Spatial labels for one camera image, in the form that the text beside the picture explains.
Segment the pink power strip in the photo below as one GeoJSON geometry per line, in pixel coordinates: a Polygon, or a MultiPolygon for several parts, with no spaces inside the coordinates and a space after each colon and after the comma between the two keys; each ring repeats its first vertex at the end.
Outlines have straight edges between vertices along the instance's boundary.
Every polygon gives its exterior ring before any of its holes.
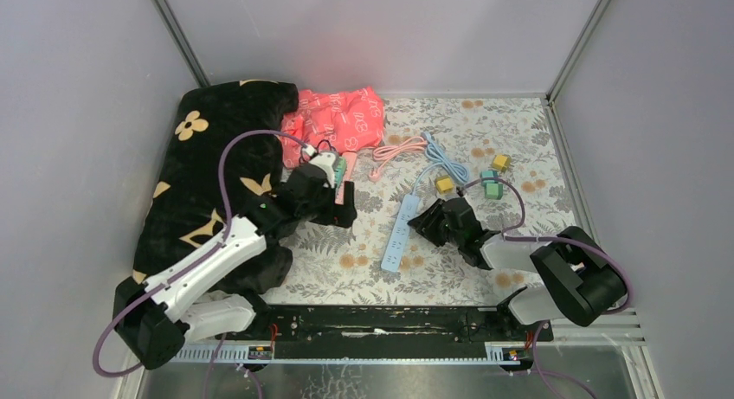
{"type": "Polygon", "coordinates": [[[351,173],[353,172],[353,169],[357,161],[357,154],[356,152],[346,151],[341,155],[341,158],[346,159],[348,163],[348,167],[343,176],[339,176],[337,174],[338,189],[337,189],[336,196],[335,196],[336,204],[344,203],[344,187],[345,187],[345,184],[351,180],[351,173]]]}

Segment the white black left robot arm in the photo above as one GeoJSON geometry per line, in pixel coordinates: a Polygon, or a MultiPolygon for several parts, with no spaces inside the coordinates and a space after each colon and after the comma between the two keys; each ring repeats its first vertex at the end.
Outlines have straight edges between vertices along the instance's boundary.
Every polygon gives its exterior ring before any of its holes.
{"type": "Polygon", "coordinates": [[[304,164],[272,191],[251,196],[239,215],[175,265],[142,282],[132,277],[120,282],[105,332],[115,331],[147,370],[168,363],[189,341],[227,332],[260,338],[269,318],[247,298],[231,295],[203,304],[198,299],[302,222],[350,228],[357,218],[355,184],[341,185],[343,202],[337,203],[332,167],[304,164]]]}

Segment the light blue power strip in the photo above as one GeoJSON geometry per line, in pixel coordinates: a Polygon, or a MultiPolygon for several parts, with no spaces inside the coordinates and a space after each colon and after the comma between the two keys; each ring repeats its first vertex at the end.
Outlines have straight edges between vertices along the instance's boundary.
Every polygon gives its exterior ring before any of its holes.
{"type": "Polygon", "coordinates": [[[408,222],[416,216],[420,201],[421,199],[414,194],[408,194],[403,198],[381,261],[380,267],[383,271],[391,273],[398,271],[409,238],[408,222]]]}

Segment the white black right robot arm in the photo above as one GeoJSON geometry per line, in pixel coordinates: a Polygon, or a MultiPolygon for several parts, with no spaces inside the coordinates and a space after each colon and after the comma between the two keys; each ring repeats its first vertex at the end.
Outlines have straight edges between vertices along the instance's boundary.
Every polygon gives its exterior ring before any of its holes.
{"type": "Polygon", "coordinates": [[[497,307],[498,332],[510,340],[546,320],[568,319],[586,327],[628,296],[622,273],[577,226],[551,236],[504,235],[483,228],[464,198],[439,199],[408,225],[436,247],[454,245],[472,267],[539,276],[540,287],[517,290],[497,307]]]}

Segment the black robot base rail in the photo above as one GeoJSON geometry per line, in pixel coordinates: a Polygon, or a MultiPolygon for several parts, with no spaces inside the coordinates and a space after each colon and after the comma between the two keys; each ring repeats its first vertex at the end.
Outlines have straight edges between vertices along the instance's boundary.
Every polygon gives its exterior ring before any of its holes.
{"type": "Polygon", "coordinates": [[[313,340],[318,336],[437,335],[460,341],[531,340],[548,324],[522,325],[507,309],[492,306],[270,305],[228,340],[313,340]]]}

